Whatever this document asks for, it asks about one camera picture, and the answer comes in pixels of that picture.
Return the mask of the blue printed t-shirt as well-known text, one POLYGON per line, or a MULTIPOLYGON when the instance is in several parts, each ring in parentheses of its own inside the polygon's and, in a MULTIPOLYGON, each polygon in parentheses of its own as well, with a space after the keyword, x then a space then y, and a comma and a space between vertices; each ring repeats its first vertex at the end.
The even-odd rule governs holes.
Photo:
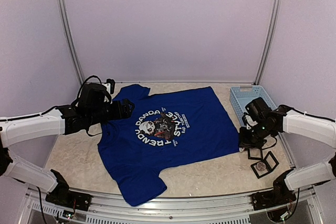
POLYGON ((166 191, 161 171, 238 152, 238 131, 211 87, 151 95, 133 84, 115 99, 135 108, 102 125, 98 152, 130 206, 166 191))

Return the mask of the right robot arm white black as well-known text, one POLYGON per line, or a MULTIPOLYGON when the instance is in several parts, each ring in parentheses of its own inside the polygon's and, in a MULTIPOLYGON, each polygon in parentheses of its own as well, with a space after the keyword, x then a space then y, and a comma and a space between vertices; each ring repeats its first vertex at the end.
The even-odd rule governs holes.
MULTIPOLYGON (((260 149, 266 137, 278 133, 297 134, 335 149, 335 120, 301 112, 287 105, 272 110, 263 98, 249 102, 245 109, 255 125, 239 129, 239 147, 260 149)), ((335 180, 335 157, 328 161, 292 169, 281 174, 269 192, 273 205, 281 204, 295 190, 335 180)))

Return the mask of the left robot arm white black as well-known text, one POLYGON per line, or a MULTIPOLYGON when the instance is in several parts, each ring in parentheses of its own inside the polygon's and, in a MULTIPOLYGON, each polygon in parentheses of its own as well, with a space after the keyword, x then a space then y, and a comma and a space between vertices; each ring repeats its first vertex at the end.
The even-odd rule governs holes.
POLYGON ((62 175, 21 158, 9 147, 46 136, 70 135, 111 120, 127 119, 134 110, 128 99, 113 101, 112 82, 83 84, 75 100, 68 105, 54 106, 45 112, 19 117, 1 118, 1 175, 34 185, 66 206, 73 193, 62 175))

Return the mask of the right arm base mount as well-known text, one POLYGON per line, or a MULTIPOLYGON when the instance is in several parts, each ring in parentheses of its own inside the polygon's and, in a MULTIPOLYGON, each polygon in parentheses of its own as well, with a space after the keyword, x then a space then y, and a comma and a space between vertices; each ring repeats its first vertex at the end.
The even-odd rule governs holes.
POLYGON ((271 190, 257 192, 251 195, 254 211, 288 204, 297 200, 293 190, 289 190, 283 178, 273 182, 271 190))

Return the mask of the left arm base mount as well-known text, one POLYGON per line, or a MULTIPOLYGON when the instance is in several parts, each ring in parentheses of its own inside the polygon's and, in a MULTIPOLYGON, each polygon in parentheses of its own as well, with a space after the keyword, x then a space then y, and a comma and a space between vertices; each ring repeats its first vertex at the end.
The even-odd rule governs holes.
POLYGON ((74 210, 88 211, 92 196, 70 190, 68 183, 59 172, 53 169, 51 172, 56 177, 57 185, 51 192, 47 193, 46 201, 74 210))

